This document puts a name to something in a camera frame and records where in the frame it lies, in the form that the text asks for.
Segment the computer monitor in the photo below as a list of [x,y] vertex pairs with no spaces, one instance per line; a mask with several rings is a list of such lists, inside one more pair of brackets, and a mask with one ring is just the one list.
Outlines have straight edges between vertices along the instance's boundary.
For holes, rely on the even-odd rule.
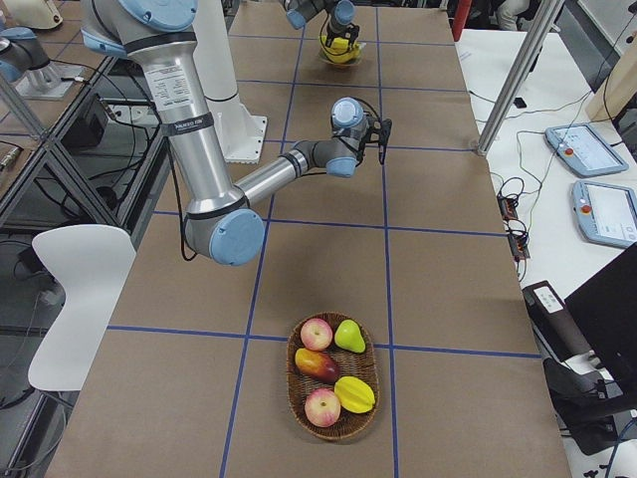
[[564,302],[601,365],[614,379],[607,386],[600,382],[597,392],[575,399],[555,391],[576,378],[563,372],[547,375],[555,410],[582,452],[592,454],[613,445],[631,419],[630,410],[637,408],[637,244],[624,250]]
[[564,302],[622,391],[637,391],[637,244]]

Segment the mango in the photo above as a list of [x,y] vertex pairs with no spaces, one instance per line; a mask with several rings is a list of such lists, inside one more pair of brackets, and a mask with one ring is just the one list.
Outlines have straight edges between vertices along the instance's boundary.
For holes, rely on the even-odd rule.
[[360,333],[360,327],[352,319],[345,319],[340,323],[334,334],[334,342],[346,351],[357,354],[365,352],[365,340]]
[[298,349],[295,352],[295,365],[303,375],[323,383],[333,384],[340,377],[338,363],[323,352]]
[[346,375],[334,385],[340,406],[352,413],[365,413],[373,408],[376,398],[371,387],[356,376]]

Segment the apple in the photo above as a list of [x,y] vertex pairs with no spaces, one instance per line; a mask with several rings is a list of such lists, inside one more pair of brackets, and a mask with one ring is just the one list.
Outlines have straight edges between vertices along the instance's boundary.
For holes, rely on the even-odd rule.
[[317,388],[306,398],[306,417],[320,428],[334,425],[340,417],[340,401],[329,388]]
[[301,327],[301,342],[311,351],[324,351],[331,344],[333,332],[323,319],[313,317]]

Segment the pear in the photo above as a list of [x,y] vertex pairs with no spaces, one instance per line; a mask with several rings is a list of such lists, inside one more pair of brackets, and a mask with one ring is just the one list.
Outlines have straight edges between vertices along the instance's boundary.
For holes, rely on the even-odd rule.
[[365,341],[362,339],[360,327],[352,319],[345,319],[340,323],[334,334],[336,345],[346,351],[361,354],[365,352]]

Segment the oval woven basket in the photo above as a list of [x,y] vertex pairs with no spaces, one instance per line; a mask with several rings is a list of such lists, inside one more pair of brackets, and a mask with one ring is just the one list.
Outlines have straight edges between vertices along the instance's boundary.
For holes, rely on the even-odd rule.
[[306,397],[317,388],[333,389],[333,385],[321,383],[320,381],[301,374],[295,365],[295,353],[299,348],[304,346],[301,341],[301,327],[307,319],[311,319],[313,317],[318,317],[326,321],[334,332],[336,332],[336,329],[342,321],[345,319],[351,319],[343,314],[323,312],[303,319],[297,324],[288,339],[288,400],[297,422],[309,433],[322,438],[323,440],[342,440],[355,435],[365,428],[373,419],[376,409],[378,408],[378,373],[376,370],[374,349],[371,339],[369,338],[369,334],[361,324],[358,324],[358,326],[360,327],[360,332],[363,340],[365,341],[365,352],[362,354],[344,351],[337,347],[332,341],[332,344],[325,350],[325,352],[327,352],[329,356],[338,363],[340,367],[340,376],[353,375],[363,380],[373,390],[374,396],[376,397],[376,403],[374,407],[366,413],[352,413],[342,408],[340,410],[340,417],[338,418],[338,421],[332,426],[321,428],[312,425],[306,418]]

